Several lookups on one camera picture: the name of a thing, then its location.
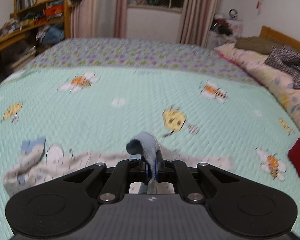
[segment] mint green bedspread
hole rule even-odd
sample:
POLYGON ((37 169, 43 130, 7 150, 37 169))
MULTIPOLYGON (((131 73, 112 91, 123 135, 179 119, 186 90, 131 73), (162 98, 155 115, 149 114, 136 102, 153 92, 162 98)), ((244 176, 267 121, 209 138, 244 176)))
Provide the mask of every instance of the mint green bedspread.
POLYGON ((300 132, 266 89, 184 71, 108 66, 30 69, 0 85, 0 240, 12 236, 2 177, 18 162, 23 140, 46 137, 46 148, 56 142, 67 153, 111 153, 141 131, 183 156, 228 157, 231 172, 286 192, 298 205, 293 230, 300 235, 300 179, 287 158, 300 132), (265 172, 262 154, 275 154, 275 175, 265 172))

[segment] cartoon bee print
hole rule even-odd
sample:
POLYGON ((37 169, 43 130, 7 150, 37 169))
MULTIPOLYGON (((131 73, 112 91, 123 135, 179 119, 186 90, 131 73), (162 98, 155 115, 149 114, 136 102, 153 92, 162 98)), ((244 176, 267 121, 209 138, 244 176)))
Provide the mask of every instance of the cartoon bee print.
POLYGON ((82 76, 75 76, 70 82, 66 82, 58 87, 58 90, 70 91, 70 93, 79 92, 84 88, 89 88, 93 83, 100 80, 94 72, 86 72, 82 76))
POLYGON ((282 125, 282 127, 286 130, 286 132, 288 132, 288 135, 290 135, 291 132, 295 133, 295 131, 293 129, 291 129, 282 118, 279 118, 278 122, 279 122, 279 124, 282 125))
POLYGON ((226 92, 209 81, 207 81, 200 95, 206 99, 216 99, 220 103, 224 103, 227 99, 226 92))
POLYGON ((17 116, 17 114, 19 113, 21 108, 22 108, 22 103, 17 103, 17 104, 9 106, 7 111, 3 114, 3 119, 0 120, 0 123, 2 123, 3 121, 5 121, 11 117, 12 117, 11 123, 17 123, 19 120, 19 117, 17 116))
POLYGON ((284 181, 283 173, 286 172, 286 165, 281 160, 278 160, 274 155, 268 154, 260 148, 256 149, 256 153, 263 163, 260 164, 260 168, 269 173, 273 179, 284 181))
POLYGON ((171 106, 170 109, 166 109, 162 113, 164 126, 171 131, 169 134, 165 134, 163 137, 167 137, 173 134, 175 131, 180 131, 183 125, 186 122, 186 115, 182 113, 179 108, 173 109, 171 106))

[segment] wooden headboard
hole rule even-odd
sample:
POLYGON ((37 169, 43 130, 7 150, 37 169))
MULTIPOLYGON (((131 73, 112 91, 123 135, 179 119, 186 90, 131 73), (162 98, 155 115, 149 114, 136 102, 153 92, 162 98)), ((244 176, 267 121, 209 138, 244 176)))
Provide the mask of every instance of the wooden headboard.
POLYGON ((280 33, 276 30, 271 29, 267 26, 263 25, 259 37, 267 39, 267 40, 279 41, 280 43, 289 45, 300 52, 300 41, 297 41, 283 33, 280 33))

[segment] metal bolt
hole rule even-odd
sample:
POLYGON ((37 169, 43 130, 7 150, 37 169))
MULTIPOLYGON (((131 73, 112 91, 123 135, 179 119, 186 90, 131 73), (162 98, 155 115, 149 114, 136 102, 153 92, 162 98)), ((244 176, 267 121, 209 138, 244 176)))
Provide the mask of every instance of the metal bolt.
POLYGON ((190 193, 187 198, 191 201, 200 201, 203 199, 203 196, 200 193, 190 193))
POLYGON ((112 201, 115 199, 115 195, 113 195, 112 193, 104 193, 104 194, 101 194, 99 198, 102 201, 109 202, 109 201, 112 201))

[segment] pink curtain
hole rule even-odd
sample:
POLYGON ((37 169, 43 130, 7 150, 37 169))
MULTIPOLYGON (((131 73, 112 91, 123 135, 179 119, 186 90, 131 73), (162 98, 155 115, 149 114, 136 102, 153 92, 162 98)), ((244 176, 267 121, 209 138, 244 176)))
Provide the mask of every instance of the pink curtain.
POLYGON ((178 40, 206 46, 208 32, 219 0, 185 0, 178 40))
POLYGON ((72 8, 71 37, 113 37, 115 15, 116 0, 82 0, 72 8))
POLYGON ((126 37, 127 4, 128 0, 117 0, 114 24, 114 36, 116 38, 126 37))

